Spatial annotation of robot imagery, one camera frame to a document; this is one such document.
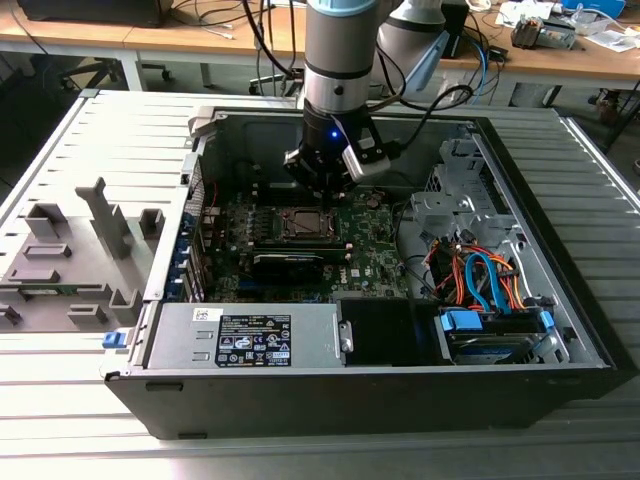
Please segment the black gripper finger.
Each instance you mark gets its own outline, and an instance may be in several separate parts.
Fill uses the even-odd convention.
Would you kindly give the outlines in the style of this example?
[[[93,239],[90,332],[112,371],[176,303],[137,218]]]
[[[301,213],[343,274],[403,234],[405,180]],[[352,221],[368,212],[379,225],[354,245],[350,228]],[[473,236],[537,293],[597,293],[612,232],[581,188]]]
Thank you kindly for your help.
[[[328,203],[327,173],[316,158],[303,150],[287,151],[283,167],[304,189],[308,190],[323,206]]]
[[[334,207],[353,190],[356,183],[348,172],[331,172],[327,174],[327,206]]]

